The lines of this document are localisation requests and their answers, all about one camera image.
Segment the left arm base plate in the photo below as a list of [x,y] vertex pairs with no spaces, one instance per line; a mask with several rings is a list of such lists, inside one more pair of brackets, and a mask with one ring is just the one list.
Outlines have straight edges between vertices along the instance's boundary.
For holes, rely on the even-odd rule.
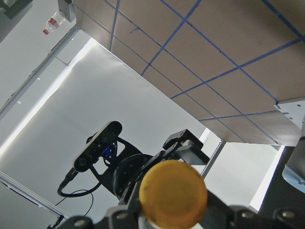
[[302,129],[305,122],[305,98],[282,100],[275,105],[277,110],[284,114],[297,127]]

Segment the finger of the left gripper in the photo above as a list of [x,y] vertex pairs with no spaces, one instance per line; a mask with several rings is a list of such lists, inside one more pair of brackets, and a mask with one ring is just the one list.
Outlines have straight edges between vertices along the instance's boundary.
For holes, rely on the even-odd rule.
[[188,129],[170,135],[163,144],[164,156],[190,165],[207,165],[210,158],[202,151],[203,143]]

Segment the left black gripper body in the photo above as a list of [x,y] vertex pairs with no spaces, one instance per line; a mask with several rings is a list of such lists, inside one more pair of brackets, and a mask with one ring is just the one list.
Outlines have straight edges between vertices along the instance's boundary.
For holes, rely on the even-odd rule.
[[99,181],[95,187],[104,186],[118,198],[120,205],[127,204],[136,183],[143,179],[152,166],[169,158],[164,150],[154,156],[143,154],[119,137],[102,149],[95,149],[95,152],[98,153],[97,158],[103,158],[107,166],[102,174],[93,165],[90,166],[91,172]]

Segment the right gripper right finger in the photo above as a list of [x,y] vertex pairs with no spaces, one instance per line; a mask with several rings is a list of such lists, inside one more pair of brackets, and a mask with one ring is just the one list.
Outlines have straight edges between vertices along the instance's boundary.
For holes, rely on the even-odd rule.
[[204,229],[303,229],[305,213],[278,208],[271,218],[260,216],[244,206],[228,206],[208,191],[207,209],[200,221]]

